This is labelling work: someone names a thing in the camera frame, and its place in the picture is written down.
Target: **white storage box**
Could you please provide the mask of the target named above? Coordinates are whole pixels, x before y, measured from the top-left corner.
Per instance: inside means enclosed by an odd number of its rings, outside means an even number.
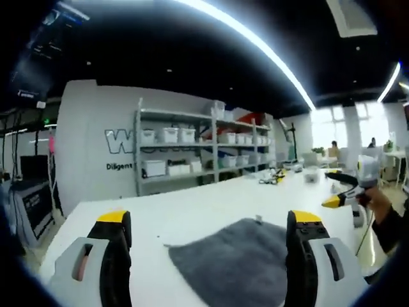
[[[245,133],[237,133],[236,134],[236,144],[244,145],[245,144]]]
[[[223,120],[224,119],[224,108],[226,104],[219,100],[214,100],[207,103],[204,107],[204,114],[206,115],[215,115],[216,119]]]
[[[179,143],[195,143],[194,134],[195,129],[179,128]]]
[[[234,132],[225,132],[219,136],[221,144],[236,144],[236,134]]]
[[[203,171],[202,163],[200,161],[190,162],[190,172],[191,173],[201,173],[202,171]]]
[[[249,165],[250,155],[237,156],[237,166]]]
[[[161,143],[177,143],[179,128],[161,128],[158,139]]]
[[[179,165],[179,167],[180,167],[181,175],[190,174],[190,164],[182,164],[182,165]]]
[[[147,177],[166,175],[166,161],[163,160],[146,160],[142,162],[142,168]]]
[[[261,156],[258,153],[252,153],[250,155],[249,162],[250,164],[260,164]]]
[[[156,133],[151,129],[144,129],[141,133],[141,144],[154,144]]]
[[[261,146],[261,145],[263,145],[263,137],[262,136],[256,136],[256,138],[257,138],[257,145],[258,146]]]
[[[172,165],[172,166],[167,166],[167,174],[169,176],[178,176],[180,175],[180,165]]]
[[[245,135],[245,144],[246,145],[253,145],[253,136],[250,134]]]
[[[224,110],[224,120],[227,120],[228,122],[233,122],[235,120],[233,112]]]
[[[225,156],[222,159],[222,164],[225,168],[234,168],[237,164],[237,157]]]

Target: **chair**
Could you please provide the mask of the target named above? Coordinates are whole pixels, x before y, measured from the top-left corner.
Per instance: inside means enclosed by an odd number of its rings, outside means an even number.
[[[315,152],[303,153],[302,157],[304,159],[304,166],[319,166],[318,156]]]

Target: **cable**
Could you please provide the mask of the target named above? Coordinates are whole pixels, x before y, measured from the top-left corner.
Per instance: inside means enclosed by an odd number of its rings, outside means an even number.
[[[366,228],[366,230],[365,230],[365,233],[364,233],[364,235],[362,236],[362,240],[361,240],[361,242],[360,242],[360,244],[359,244],[359,247],[358,247],[358,249],[357,249],[357,252],[355,253],[355,256],[358,256],[358,253],[359,253],[359,251],[360,251],[360,248],[362,247],[362,245],[363,245],[363,243],[364,243],[364,241],[365,241],[366,235],[368,234],[368,231],[369,231],[369,229],[370,229],[370,227],[371,227],[371,225],[372,225],[372,220],[373,220],[373,211],[372,211],[372,214],[371,214],[371,219],[369,220],[369,223],[368,223],[368,226],[367,226],[367,228]]]

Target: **ceiling light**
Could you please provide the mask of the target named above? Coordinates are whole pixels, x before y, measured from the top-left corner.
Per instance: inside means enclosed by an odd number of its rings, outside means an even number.
[[[386,85],[386,88],[383,90],[382,94],[379,96],[377,102],[382,102],[386,95],[388,95],[390,89],[392,88],[392,85],[394,85],[397,75],[399,75],[399,71],[401,70],[401,64],[398,62],[395,67],[395,71],[392,74],[392,77],[390,78],[388,85]]]
[[[278,55],[257,35],[255,35],[252,31],[250,31],[247,27],[243,24],[239,23],[236,19],[232,18],[232,16],[220,11],[216,7],[202,1],[202,0],[173,0],[179,3],[186,4],[192,8],[195,8],[203,13],[206,13],[209,16],[223,22],[227,26],[233,28],[241,35],[246,37],[251,43],[257,46],[261,51],[264,52],[266,56],[268,56],[280,69],[281,71],[287,76],[287,78],[294,84],[295,88],[301,94],[302,98],[305,100],[311,111],[314,111],[316,108],[313,104],[311,98],[309,98],[307,92],[302,87],[300,81],[295,77],[293,72],[288,68],[288,66],[282,61]]]
[[[404,89],[406,89],[406,90],[409,91],[409,85],[407,85],[407,84],[405,84],[405,83],[402,83],[402,82],[399,82],[399,85],[400,85],[402,88],[404,88]]]

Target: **ceiling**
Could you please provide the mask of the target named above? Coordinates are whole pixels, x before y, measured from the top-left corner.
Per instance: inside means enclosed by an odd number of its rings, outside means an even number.
[[[317,107],[377,99],[396,66],[378,36],[341,38],[326,0],[207,2],[262,38]],[[213,17],[172,0],[93,3],[72,3],[89,21],[69,28],[55,22],[38,35],[43,45],[52,40],[63,46],[62,55],[31,56],[19,86],[34,87],[41,98],[58,97],[69,80],[96,79],[217,99],[277,118],[308,112],[277,65]],[[404,97],[394,86],[385,101]]]

